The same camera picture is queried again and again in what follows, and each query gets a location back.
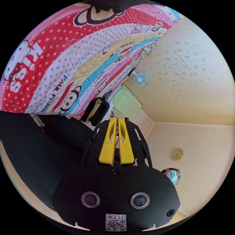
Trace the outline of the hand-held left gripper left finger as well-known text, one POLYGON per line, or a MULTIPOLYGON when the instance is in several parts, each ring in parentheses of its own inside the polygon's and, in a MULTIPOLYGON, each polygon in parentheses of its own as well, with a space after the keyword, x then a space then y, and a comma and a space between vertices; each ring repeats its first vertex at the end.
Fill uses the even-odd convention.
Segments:
POLYGON ((117 118, 109 120, 104 142, 99 155, 99 162, 105 165, 114 165, 115 145, 116 145, 116 130, 117 118))

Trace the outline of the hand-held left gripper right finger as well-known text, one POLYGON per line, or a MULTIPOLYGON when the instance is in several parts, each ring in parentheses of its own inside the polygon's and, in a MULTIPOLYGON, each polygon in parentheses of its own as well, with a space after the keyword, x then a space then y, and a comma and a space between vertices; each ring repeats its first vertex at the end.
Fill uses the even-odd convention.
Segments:
POLYGON ((125 119, 118 118, 118 133, 119 133, 119 157, 120 164, 131 165, 134 163, 134 155, 128 135, 125 119))

